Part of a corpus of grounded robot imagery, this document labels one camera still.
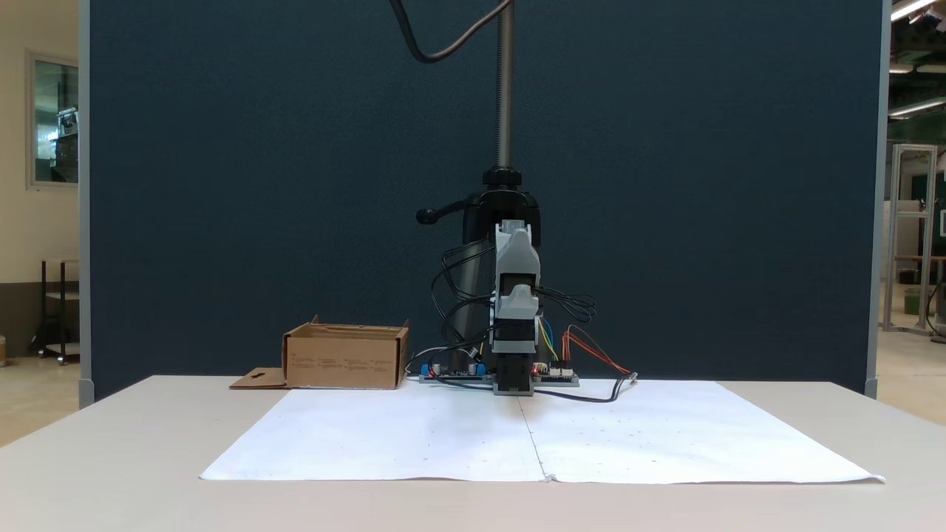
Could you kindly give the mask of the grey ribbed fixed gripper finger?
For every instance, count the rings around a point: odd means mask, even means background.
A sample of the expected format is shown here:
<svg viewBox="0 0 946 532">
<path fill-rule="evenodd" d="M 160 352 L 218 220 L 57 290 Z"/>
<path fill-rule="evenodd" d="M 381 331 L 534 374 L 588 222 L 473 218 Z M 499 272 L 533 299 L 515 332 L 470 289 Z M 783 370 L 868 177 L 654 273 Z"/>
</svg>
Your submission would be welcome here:
<svg viewBox="0 0 946 532">
<path fill-rule="evenodd" d="M 538 313 L 540 300 L 531 285 L 516 285 L 510 293 L 494 297 L 494 319 L 533 321 Z"/>
</svg>

